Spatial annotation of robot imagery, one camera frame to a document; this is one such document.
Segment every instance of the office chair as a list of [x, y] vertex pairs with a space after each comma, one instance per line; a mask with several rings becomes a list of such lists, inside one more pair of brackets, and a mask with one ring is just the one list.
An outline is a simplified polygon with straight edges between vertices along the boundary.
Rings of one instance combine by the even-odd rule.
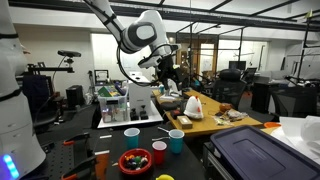
[[305, 118], [317, 114], [315, 87], [276, 87], [269, 91], [275, 105], [273, 122], [278, 122], [279, 116]]
[[251, 87], [253, 85], [253, 78], [256, 71], [257, 68], [247, 68], [242, 75], [241, 80], [247, 83], [246, 90], [248, 90], [248, 93], [251, 91]]
[[62, 101], [64, 97], [54, 96], [51, 77], [25, 75], [22, 77], [21, 88], [28, 99], [33, 127], [37, 133], [46, 131], [50, 124], [58, 121], [59, 117], [63, 115]]
[[224, 69], [220, 72], [220, 79], [213, 85], [211, 98], [221, 102], [230, 103], [238, 110], [239, 102], [246, 87], [246, 82], [240, 80], [241, 71], [238, 69]]

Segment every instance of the computer monitor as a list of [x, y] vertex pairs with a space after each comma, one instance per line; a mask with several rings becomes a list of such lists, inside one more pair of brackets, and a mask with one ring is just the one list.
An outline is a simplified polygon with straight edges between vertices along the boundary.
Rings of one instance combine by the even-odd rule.
[[246, 70], [247, 61], [229, 61], [229, 69]]

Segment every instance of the storage bin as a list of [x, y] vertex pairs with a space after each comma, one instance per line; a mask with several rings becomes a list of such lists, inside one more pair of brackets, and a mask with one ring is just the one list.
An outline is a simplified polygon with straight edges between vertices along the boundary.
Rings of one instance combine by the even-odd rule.
[[126, 121], [128, 119], [127, 95], [128, 89], [126, 89], [126, 94], [124, 96], [98, 96], [103, 122]]

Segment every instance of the bowl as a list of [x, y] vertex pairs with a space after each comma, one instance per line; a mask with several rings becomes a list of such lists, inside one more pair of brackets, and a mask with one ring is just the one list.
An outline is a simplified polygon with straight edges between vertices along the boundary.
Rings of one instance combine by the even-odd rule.
[[[146, 157], [148, 159], [148, 163], [143, 168], [141, 168], [139, 170], [128, 169], [125, 167], [126, 157], [129, 157], [131, 155]], [[141, 149], [141, 148], [131, 149], [121, 155], [121, 157], [119, 158], [118, 164], [119, 164], [120, 171], [123, 172], [124, 174], [138, 175], [138, 174], [142, 174], [142, 173], [146, 172], [151, 167], [152, 156], [151, 156], [150, 152], [145, 149]]]

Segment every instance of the wooden table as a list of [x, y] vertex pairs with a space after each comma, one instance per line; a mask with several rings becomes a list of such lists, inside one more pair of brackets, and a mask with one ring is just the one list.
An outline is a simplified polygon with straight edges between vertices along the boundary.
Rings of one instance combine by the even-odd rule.
[[[164, 102], [160, 100], [161, 94], [159, 93], [158, 90], [154, 90], [152, 92], [155, 95], [156, 100], [159, 104]], [[213, 119], [212, 116], [214, 116], [214, 114], [219, 112], [219, 106], [220, 106], [219, 102], [194, 90], [186, 92], [185, 94], [189, 96], [198, 96], [198, 98], [200, 98], [202, 103], [202, 111], [204, 115], [204, 118], [201, 120], [192, 120], [192, 123], [193, 123], [192, 129], [181, 129], [181, 126], [179, 125], [178, 121], [171, 117], [170, 112], [166, 112], [166, 115], [168, 119], [171, 121], [171, 123], [173, 124], [173, 126], [176, 129], [182, 130], [185, 133], [185, 136], [208, 135], [208, 134], [213, 134], [220, 130], [232, 127], [232, 126], [219, 126], [216, 124], [215, 120]], [[261, 122], [251, 117], [246, 117], [241, 121], [233, 122], [233, 124], [234, 126], [251, 125], [258, 128], [263, 128], [263, 124]]]

